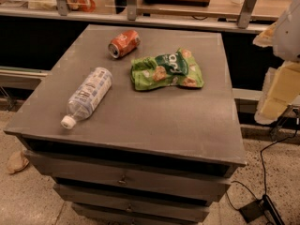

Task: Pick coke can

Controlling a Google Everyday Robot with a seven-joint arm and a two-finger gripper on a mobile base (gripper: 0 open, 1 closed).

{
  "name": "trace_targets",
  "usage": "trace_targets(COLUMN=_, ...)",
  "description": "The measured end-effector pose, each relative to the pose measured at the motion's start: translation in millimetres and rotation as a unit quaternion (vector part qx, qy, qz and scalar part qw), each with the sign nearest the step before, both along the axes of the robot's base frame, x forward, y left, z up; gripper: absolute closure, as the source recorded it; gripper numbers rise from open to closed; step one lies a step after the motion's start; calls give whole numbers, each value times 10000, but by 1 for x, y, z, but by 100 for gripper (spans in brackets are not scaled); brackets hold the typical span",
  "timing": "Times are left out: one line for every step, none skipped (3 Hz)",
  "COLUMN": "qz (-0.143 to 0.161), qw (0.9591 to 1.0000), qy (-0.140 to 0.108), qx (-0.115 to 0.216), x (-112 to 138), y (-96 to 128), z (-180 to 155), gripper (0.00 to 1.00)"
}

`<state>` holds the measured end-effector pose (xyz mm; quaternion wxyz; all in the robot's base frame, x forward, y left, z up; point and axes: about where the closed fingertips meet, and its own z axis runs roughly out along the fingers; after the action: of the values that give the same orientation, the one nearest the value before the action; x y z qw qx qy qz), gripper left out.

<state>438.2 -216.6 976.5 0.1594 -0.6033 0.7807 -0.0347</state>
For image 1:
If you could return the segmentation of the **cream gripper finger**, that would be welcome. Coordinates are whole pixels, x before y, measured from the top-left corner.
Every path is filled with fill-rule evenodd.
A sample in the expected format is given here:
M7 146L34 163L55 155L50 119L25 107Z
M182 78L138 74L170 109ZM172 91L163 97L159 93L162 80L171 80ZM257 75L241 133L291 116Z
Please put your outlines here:
M255 121L262 125L277 121L299 95L299 62L285 61L279 68L270 67L264 77Z
M253 44L262 48L273 46L273 36L276 29L276 23L270 24L265 30L253 39Z

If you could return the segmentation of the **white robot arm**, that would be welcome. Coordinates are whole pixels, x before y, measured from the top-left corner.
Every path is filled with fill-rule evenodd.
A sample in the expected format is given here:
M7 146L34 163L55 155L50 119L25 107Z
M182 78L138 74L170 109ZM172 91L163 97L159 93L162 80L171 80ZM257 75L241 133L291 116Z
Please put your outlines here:
M265 74L262 96L254 119L268 125L278 120L300 95L300 0L293 0L279 19L253 40L259 47L271 47L283 60L277 68Z

